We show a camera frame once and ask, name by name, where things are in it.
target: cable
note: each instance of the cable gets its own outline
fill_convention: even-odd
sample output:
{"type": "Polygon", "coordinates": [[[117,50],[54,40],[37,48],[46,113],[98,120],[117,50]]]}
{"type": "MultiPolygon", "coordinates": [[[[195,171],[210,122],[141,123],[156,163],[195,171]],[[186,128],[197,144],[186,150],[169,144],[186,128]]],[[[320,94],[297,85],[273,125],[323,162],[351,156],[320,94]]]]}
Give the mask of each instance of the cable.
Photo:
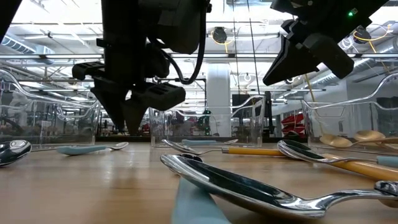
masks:
{"type": "MultiPolygon", "coordinates": [[[[316,103],[317,101],[315,100],[315,96],[314,96],[314,94],[313,94],[312,87],[311,87],[311,83],[310,83],[310,80],[308,79],[308,75],[307,75],[307,74],[305,74],[305,81],[307,81],[307,85],[308,85],[308,89],[310,90],[310,93],[311,93],[312,101],[313,101],[314,103],[316,103]]],[[[321,122],[319,122],[319,128],[320,128],[320,130],[321,130],[322,135],[324,135],[321,122]]]]}
{"type": "Polygon", "coordinates": [[[307,81],[307,85],[308,85],[308,89],[310,90],[310,93],[311,93],[312,101],[315,103],[315,102],[316,102],[316,101],[315,101],[315,97],[314,97],[314,95],[313,95],[311,83],[310,83],[310,80],[308,79],[308,75],[307,75],[307,74],[305,74],[305,81],[307,81]]]}
{"type": "MultiPolygon", "coordinates": [[[[233,13],[235,13],[235,4],[234,1],[232,1],[232,11],[233,13]]],[[[233,24],[234,24],[234,34],[236,33],[236,26],[235,26],[235,16],[232,17],[233,19],[233,24]]],[[[238,100],[239,103],[241,102],[241,87],[239,84],[239,66],[238,66],[238,57],[236,56],[236,54],[238,53],[238,49],[236,47],[236,36],[234,35],[234,40],[235,40],[235,60],[236,60],[236,74],[238,74],[238,100]]]]}
{"type": "Polygon", "coordinates": [[[175,71],[177,72],[178,79],[184,85],[192,84],[196,79],[200,71],[200,67],[203,62],[203,58],[205,56],[205,44],[206,44],[206,11],[207,7],[203,6],[200,12],[200,37],[199,37],[199,49],[198,49],[198,58],[197,64],[195,65],[195,69],[190,78],[184,78],[182,75],[181,69],[178,67],[175,60],[166,52],[162,50],[162,53],[165,58],[167,58],[170,63],[173,65],[175,71]]]}
{"type": "Polygon", "coordinates": [[[375,41],[375,40],[380,40],[381,38],[385,38],[385,37],[386,37],[386,35],[388,34],[388,31],[390,30],[390,26],[391,26],[391,25],[388,25],[388,26],[387,26],[387,31],[386,31],[386,33],[385,33],[384,35],[382,35],[381,37],[375,38],[375,39],[364,39],[364,38],[357,37],[357,36],[355,36],[355,34],[357,33],[357,31],[355,31],[355,32],[353,33],[353,36],[354,36],[355,38],[357,38],[358,40],[363,40],[363,41],[375,41]]]}
{"type": "Polygon", "coordinates": [[[249,7],[249,0],[246,0],[247,4],[248,4],[248,13],[249,13],[249,24],[250,24],[250,32],[251,32],[251,44],[253,47],[253,59],[254,59],[254,69],[256,71],[256,81],[257,81],[257,91],[260,95],[260,85],[259,85],[259,77],[258,77],[258,73],[257,73],[257,61],[256,61],[256,51],[254,49],[254,38],[253,38],[253,28],[251,25],[251,16],[250,16],[250,7],[249,7]]]}
{"type": "MultiPolygon", "coordinates": [[[[356,50],[357,53],[359,53],[359,50],[358,50],[355,46],[353,46],[353,48],[356,50]]],[[[365,62],[365,64],[366,64],[374,73],[376,73],[377,75],[380,75],[380,74],[378,74],[377,71],[375,71],[367,62],[365,62]]]]}
{"type": "MultiPolygon", "coordinates": [[[[376,54],[376,53],[377,53],[377,51],[376,51],[376,49],[374,48],[374,46],[373,46],[373,44],[372,44],[372,42],[371,42],[371,41],[369,41],[369,44],[370,44],[370,46],[372,47],[372,49],[373,49],[373,52],[376,54]]],[[[386,71],[388,72],[388,74],[391,74],[390,70],[387,68],[387,66],[384,64],[384,62],[381,62],[381,64],[382,64],[382,65],[383,65],[383,67],[386,69],[386,71]]]]}
{"type": "Polygon", "coordinates": [[[214,122],[216,124],[216,132],[218,133],[217,120],[216,120],[216,118],[214,116],[211,116],[211,117],[214,119],[214,122]]]}
{"type": "Polygon", "coordinates": [[[220,44],[220,45],[224,45],[224,46],[225,46],[225,53],[228,53],[227,45],[230,44],[230,43],[232,43],[232,41],[234,41],[234,40],[232,39],[232,40],[229,41],[228,43],[223,43],[223,44],[222,44],[222,43],[217,42],[217,41],[213,38],[213,34],[214,34],[214,31],[211,31],[210,37],[211,37],[211,39],[214,41],[214,43],[220,44]]]}

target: table surface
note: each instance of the table surface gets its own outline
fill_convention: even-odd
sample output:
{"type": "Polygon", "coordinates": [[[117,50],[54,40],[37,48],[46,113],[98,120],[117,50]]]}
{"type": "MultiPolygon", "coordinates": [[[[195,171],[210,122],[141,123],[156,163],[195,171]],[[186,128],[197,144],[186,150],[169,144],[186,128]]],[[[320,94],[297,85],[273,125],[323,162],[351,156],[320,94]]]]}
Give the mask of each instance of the table surface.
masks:
{"type": "MultiPolygon", "coordinates": [[[[72,157],[56,151],[33,152],[0,169],[1,223],[170,223],[178,177],[159,161],[160,155],[168,153],[175,151],[151,149],[149,143],[72,157]]],[[[343,189],[371,189],[375,182],[336,167],[282,157],[211,152],[202,158],[306,198],[343,189]]],[[[215,199],[231,223],[286,223],[215,199]]],[[[397,210],[378,200],[352,200],[331,207],[325,218],[311,223],[397,220],[397,210]]]]}

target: metal spoon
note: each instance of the metal spoon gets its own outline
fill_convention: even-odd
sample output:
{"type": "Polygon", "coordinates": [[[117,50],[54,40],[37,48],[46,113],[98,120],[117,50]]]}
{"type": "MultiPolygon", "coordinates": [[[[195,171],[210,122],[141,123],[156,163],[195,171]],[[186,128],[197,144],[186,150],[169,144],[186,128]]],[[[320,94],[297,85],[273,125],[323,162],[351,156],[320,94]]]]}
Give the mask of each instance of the metal spoon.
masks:
{"type": "Polygon", "coordinates": [[[68,155],[77,156],[90,152],[95,152],[103,149],[110,148],[112,150],[120,150],[128,146],[128,142],[117,143],[114,146],[83,146],[83,147],[73,147],[73,146],[60,146],[57,148],[57,152],[68,155]]]}
{"type": "Polygon", "coordinates": [[[363,159],[363,158],[341,158],[341,159],[327,159],[309,147],[292,140],[281,140],[277,144],[281,153],[295,159],[302,159],[307,162],[332,164],[335,162],[348,162],[348,161],[362,161],[362,162],[376,162],[379,165],[398,168],[398,157],[393,156],[377,156],[377,159],[363,159]]]}
{"type": "Polygon", "coordinates": [[[215,152],[221,151],[224,154],[238,154],[238,155],[257,155],[257,156],[284,156],[278,150],[275,149],[251,149],[245,147],[224,147],[222,149],[210,149],[207,151],[197,151],[196,149],[192,149],[191,147],[185,146],[183,144],[179,144],[170,140],[163,139],[163,143],[170,146],[171,148],[182,152],[182,153],[190,153],[196,156],[203,155],[207,152],[215,152]]]}
{"type": "Polygon", "coordinates": [[[374,190],[342,190],[305,199],[192,159],[162,155],[160,160],[175,173],[211,194],[254,212],[284,218],[321,218],[332,205],[352,199],[398,200],[398,182],[380,181],[375,184],[374,190]]]}
{"type": "Polygon", "coordinates": [[[13,140],[0,144],[0,167],[12,164],[27,156],[32,145],[25,140],[13,140]]]}
{"type": "Polygon", "coordinates": [[[230,140],[230,141],[226,141],[226,142],[218,142],[215,140],[188,140],[188,139],[183,139],[181,141],[182,144],[186,145],[186,146],[206,146],[206,145],[213,145],[213,144],[234,144],[236,143],[238,140],[234,139],[234,140],[230,140]]]}

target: transparent acrylic container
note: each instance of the transparent acrylic container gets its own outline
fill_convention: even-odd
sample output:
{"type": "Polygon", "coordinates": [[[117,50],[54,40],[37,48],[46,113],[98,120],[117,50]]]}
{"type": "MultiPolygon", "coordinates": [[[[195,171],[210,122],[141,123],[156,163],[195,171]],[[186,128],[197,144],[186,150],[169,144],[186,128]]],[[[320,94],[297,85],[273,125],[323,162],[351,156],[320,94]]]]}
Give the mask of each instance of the transparent acrylic container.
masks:
{"type": "Polygon", "coordinates": [[[325,140],[338,136],[354,143],[372,136],[374,139],[376,133],[381,136],[376,139],[398,137],[397,78],[398,73],[384,78],[376,90],[364,98],[340,103],[302,101],[308,145],[318,152],[350,151],[397,156],[398,144],[364,143],[333,147],[330,141],[325,140]]]}
{"type": "Polygon", "coordinates": [[[34,151],[95,143],[98,101],[84,105],[33,95],[2,70],[0,82],[0,142],[24,139],[34,151]]]}
{"type": "Polygon", "coordinates": [[[239,106],[207,106],[196,113],[182,110],[149,110],[153,147],[165,147],[163,139],[214,140],[217,144],[191,147],[222,147],[222,142],[237,139],[233,146],[261,147],[264,127],[263,96],[252,96],[239,106]]]}

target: spoon with yellow handle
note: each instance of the spoon with yellow handle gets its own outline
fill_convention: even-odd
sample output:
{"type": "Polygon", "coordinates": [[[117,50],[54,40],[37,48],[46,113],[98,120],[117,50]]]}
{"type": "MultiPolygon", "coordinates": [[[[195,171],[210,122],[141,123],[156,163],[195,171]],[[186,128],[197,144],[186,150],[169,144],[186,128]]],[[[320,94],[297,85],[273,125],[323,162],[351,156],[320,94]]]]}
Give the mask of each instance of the spoon with yellow handle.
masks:
{"type": "Polygon", "coordinates": [[[182,153],[190,153],[196,156],[203,155],[207,152],[222,152],[224,154],[238,154],[238,155],[255,155],[255,156],[285,156],[281,152],[276,149],[252,149],[246,147],[224,147],[222,149],[210,149],[206,151],[198,151],[196,149],[192,149],[191,147],[185,146],[183,144],[179,144],[170,140],[163,139],[163,143],[170,146],[171,148],[182,152],[182,153]]]}

